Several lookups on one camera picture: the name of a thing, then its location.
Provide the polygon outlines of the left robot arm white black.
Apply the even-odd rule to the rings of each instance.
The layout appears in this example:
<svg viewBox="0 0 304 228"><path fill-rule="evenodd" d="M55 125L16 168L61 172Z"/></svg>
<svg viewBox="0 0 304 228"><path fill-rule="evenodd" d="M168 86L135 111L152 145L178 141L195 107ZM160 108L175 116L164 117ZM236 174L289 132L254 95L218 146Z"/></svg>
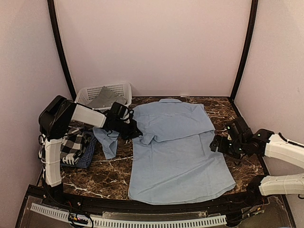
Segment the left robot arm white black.
<svg viewBox="0 0 304 228"><path fill-rule="evenodd" d="M107 132L117 132L124 140L137 138L142 132L133 119L133 110L114 102L104 113L58 95L38 118L42 146L38 156L43 163L43 180L51 188L62 184L60 150L71 121L82 122Z"/></svg>

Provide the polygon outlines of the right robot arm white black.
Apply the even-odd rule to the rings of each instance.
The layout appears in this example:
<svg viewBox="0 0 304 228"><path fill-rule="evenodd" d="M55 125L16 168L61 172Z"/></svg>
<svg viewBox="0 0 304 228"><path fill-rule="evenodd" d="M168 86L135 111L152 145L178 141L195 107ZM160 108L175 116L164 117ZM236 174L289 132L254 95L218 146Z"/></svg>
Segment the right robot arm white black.
<svg viewBox="0 0 304 228"><path fill-rule="evenodd" d="M304 167L304 146L285 138L281 133L259 129L253 133L243 117L237 117L225 126L228 136L216 135L210 144L213 152L240 159L254 154L276 158L297 167ZM304 198L304 175L258 175L247 186L242 201L253 206L261 196L291 195Z"/></svg>

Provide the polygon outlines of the light blue long sleeve shirt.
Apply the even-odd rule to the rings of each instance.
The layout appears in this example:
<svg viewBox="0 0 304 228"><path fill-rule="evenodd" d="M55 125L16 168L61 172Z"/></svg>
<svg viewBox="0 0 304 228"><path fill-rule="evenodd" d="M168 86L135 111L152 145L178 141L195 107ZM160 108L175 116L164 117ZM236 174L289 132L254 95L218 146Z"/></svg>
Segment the light blue long sleeve shirt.
<svg viewBox="0 0 304 228"><path fill-rule="evenodd" d="M223 154L209 147L215 128L202 104L161 99L136 106L134 119L142 135L133 139L130 199L196 203L235 187Z"/></svg>

